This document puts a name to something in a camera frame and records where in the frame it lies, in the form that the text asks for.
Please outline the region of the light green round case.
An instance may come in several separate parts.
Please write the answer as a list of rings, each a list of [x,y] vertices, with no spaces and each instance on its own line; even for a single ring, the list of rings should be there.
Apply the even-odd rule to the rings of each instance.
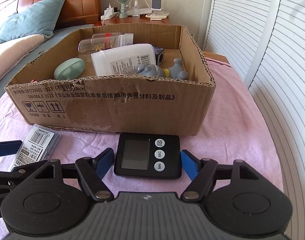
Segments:
[[[54,71],[56,80],[72,80],[80,76],[85,70],[85,62],[80,58],[71,58],[60,65]]]

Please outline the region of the white spray bottle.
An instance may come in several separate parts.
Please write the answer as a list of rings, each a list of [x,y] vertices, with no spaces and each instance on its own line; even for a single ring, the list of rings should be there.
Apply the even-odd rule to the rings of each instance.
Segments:
[[[138,0],[135,0],[134,6],[132,7],[132,17],[140,17],[140,7],[138,5]]]

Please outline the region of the blue grey bed sheet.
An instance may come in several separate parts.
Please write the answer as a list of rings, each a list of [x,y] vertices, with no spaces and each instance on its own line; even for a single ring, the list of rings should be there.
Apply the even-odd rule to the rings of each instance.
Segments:
[[[54,31],[54,35],[44,41],[42,44],[33,49],[29,54],[25,55],[25,57],[21,58],[20,61],[16,62],[13,67],[10,68],[1,78],[0,78],[0,98],[5,93],[4,87],[7,83],[19,72],[19,70],[28,62],[33,61],[37,57],[39,57],[42,53],[49,50],[57,43],[59,43],[63,38],[65,38],[68,34],[72,33],[75,30],[82,28],[90,28],[93,27],[94,24],[84,24],[78,25],[63,29],[57,29]]]

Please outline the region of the small green desk fan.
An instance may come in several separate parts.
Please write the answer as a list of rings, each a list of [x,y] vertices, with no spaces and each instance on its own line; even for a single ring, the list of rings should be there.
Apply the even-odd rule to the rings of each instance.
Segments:
[[[121,6],[119,11],[119,18],[127,18],[127,9],[126,4],[129,3],[130,0],[116,0]]]

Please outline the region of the pink table cloth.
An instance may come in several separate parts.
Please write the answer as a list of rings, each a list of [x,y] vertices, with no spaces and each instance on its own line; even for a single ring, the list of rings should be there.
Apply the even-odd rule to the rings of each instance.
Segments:
[[[242,159],[283,191],[280,161],[263,116],[239,74],[227,60],[206,57],[215,81],[204,123],[194,137],[180,137],[181,149],[198,159],[211,158],[219,164]],[[6,93],[0,98],[0,141],[24,140],[32,126],[27,124]],[[61,138],[52,158],[74,163],[95,157],[107,147],[117,150],[119,134],[59,131]],[[119,191],[177,192],[180,196],[191,180],[185,172],[180,179],[154,180],[116,176],[113,167],[103,182],[116,196]]]

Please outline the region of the clear plastic labelled case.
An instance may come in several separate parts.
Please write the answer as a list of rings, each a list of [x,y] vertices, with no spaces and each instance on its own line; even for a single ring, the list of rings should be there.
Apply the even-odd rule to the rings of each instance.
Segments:
[[[17,151],[10,171],[15,167],[48,160],[60,137],[61,134],[53,129],[34,124]]]

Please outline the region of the brown cardboard box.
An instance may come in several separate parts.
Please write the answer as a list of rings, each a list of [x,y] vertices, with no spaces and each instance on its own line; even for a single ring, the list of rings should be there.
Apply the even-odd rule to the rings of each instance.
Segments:
[[[78,79],[54,79],[56,67],[76,57],[81,40],[108,32],[132,33],[135,43],[164,48],[163,66],[181,58],[188,79],[97,76],[90,65]],[[215,88],[206,58],[186,27],[126,23],[71,32],[27,63],[5,91],[29,124],[73,131],[192,136],[204,122]]]

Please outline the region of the white small screen device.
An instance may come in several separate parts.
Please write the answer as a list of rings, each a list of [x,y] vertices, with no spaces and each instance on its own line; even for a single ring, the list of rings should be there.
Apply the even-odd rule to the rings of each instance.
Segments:
[[[146,18],[151,21],[162,21],[168,16],[169,13],[162,9],[162,0],[151,0],[151,13],[146,14]]]

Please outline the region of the teal pillow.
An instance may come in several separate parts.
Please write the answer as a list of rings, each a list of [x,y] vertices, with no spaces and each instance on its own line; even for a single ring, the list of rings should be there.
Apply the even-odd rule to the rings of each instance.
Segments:
[[[9,16],[0,24],[0,44],[34,34],[52,37],[64,3],[65,0],[41,0]]]

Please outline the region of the white plastic bottle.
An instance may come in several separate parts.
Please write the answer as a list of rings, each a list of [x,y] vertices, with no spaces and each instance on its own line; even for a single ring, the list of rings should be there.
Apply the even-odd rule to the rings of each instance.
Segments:
[[[139,64],[156,64],[154,48],[141,43],[101,50],[91,54],[97,76],[136,74]]]

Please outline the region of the grey rubber toy figure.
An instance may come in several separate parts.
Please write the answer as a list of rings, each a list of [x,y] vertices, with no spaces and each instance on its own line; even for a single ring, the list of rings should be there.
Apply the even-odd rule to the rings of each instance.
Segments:
[[[183,61],[180,58],[174,59],[174,65],[170,68],[161,68],[155,64],[139,64],[136,67],[136,74],[141,76],[188,80],[188,72],[184,70]]]

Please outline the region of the white power strip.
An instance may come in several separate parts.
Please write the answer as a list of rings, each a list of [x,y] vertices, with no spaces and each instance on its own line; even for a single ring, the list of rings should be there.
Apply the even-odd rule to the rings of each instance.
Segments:
[[[104,13],[101,15],[100,19],[101,21],[106,21],[114,18],[119,14],[117,7],[112,7],[111,4],[108,5],[108,7],[104,10]]]

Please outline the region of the clear jar with gold pins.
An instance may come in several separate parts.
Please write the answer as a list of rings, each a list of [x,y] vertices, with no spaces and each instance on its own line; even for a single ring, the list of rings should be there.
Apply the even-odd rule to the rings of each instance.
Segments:
[[[78,45],[78,57],[91,61],[91,54],[101,50],[123,47],[133,44],[133,33],[93,34],[91,38],[81,40]]]

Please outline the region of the black digital timer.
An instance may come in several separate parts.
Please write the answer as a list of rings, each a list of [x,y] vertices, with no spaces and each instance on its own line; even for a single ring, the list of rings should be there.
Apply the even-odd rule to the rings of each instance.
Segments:
[[[180,178],[180,138],[177,135],[121,133],[114,174],[151,179]]]

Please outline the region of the white louvered closet doors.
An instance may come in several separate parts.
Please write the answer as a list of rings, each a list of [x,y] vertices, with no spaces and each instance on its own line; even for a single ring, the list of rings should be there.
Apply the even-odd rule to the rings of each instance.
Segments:
[[[305,0],[212,0],[203,48],[235,67],[261,111],[305,239]]]

